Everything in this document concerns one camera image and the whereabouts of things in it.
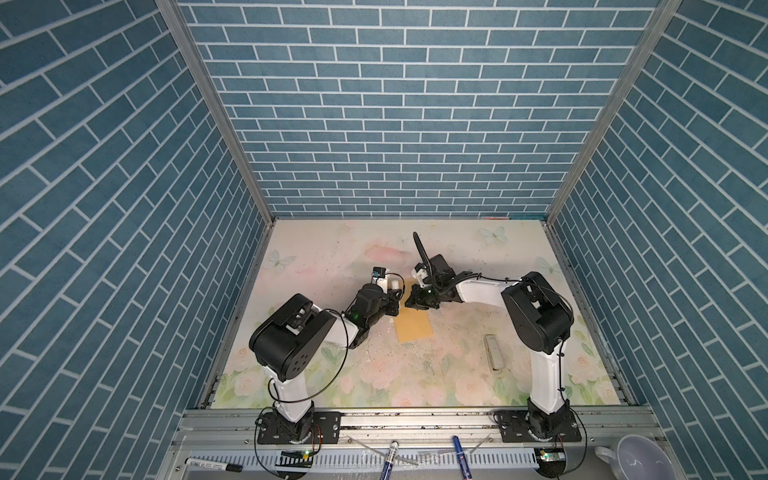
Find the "brown kraft envelope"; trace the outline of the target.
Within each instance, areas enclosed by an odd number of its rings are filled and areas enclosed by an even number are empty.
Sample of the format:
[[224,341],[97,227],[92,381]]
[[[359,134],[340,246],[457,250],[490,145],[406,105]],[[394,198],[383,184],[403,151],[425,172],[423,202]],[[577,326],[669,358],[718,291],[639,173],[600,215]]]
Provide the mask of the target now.
[[405,306],[413,285],[417,285],[415,280],[408,279],[405,281],[404,293],[399,303],[399,313],[394,318],[396,336],[401,344],[432,338],[434,335],[427,311]]

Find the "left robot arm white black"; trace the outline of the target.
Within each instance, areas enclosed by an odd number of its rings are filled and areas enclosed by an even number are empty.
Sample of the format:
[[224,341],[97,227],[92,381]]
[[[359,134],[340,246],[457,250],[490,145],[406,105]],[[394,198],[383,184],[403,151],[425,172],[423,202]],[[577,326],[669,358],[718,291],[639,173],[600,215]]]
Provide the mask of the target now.
[[404,293],[400,277],[373,280],[356,293],[342,312],[322,309],[308,297],[295,294],[251,335],[248,346],[265,369],[277,415],[298,424],[312,415],[304,370],[325,342],[355,349],[384,316],[399,314]]

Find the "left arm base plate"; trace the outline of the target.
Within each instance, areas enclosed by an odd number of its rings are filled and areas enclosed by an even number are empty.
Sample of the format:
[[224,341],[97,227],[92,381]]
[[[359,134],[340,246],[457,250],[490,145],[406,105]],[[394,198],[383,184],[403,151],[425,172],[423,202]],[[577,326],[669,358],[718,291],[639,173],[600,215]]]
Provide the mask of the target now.
[[260,416],[257,442],[265,445],[309,444],[312,435],[315,443],[337,444],[341,429],[339,411],[315,411],[310,409],[294,423],[279,412],[268,410]]

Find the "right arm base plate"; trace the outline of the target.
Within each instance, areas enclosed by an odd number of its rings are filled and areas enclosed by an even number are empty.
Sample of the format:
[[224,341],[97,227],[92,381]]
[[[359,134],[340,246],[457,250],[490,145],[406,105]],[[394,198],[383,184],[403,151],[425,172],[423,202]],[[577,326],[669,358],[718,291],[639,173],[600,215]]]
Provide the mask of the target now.
[[583,440],[580,426],[568,406],[552,414],[543,413],[536,407],[532,410],[495,410],[491,418],[498,426],[504,443],[567,443]]

